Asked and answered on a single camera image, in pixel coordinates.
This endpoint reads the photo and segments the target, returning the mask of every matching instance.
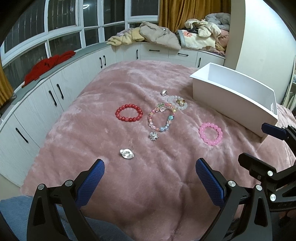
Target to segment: red cloth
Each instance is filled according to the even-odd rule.
[[[72,50],[63,53],[62,55],[55,55],[50,58],[46,58],[38,62],[33,66],[30,73],[28,73],[25,77],[25,83],[22,86],[25,87],[27,84],[31,83],[33,80],[37,80],[40,75],[52,69],[54,66],[70,59],[76,53]]]

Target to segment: pink blanket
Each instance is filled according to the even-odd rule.
[[[253,187],[256,180],[237,161],[240,153],[252,154],[277,171],[293,165],[295,156],[283,141],[268,136],[259,143],[251,131],[193,101],[189,75],[195,71],[158,61],[120,62],[103,70],[47,134],[21,192],[34,195],[40,183],[61,185],[101,158],[106,171],[82,208],[85,216],[114,223],[136,241],[200,238],[218,207],[195,172],[198,158],[203,157],[226,179]],[[176,114],[167,132],[151,141],[147,116],[162,102],[162,89],[183,97],[188,108]],[[122,122],[115,117],[116,109],[128,103],[141,107],[144,116],[140,121]],[[129,109],[121,113],[137,115]],[[278,126],[296,125],[288,109],[278,105],[278,113]],[[155,114],[156,126],[163,126],[167,116],[166,111]],[[220,144],[203,142],[198,134],[203,122],[221,127]],[[121,157],[119,151],[125,148],[134,152],[133,159]]]

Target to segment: mustard yellow curtain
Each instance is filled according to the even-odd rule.
[[[0,57],[0,107],[7,101],[13,94],[13,88],[11,84],[8,82],[8,79],[6,78],[1,57]]]
[[[202,20],[210,13],[231,12],[231,0],[161,0],[159,26],[173,33],[190,18]]]

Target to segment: person's leg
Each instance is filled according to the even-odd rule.
[[[33,198],[29,196],[18,196],[0,201],[0,211],[20,241],[27,240],[27,223],[32,200]],[[63,208],[57,206],[57,209],[69,239],[77,241]],[[101,241],[133,241],[114,224],[91,218],[86,220]]]

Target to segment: white storage box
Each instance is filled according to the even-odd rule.
[[[278,121],[274,90],[261,82],[221,65],[209,63],[193,78],[193,99],[248,128],[263,141],[261,125]]]

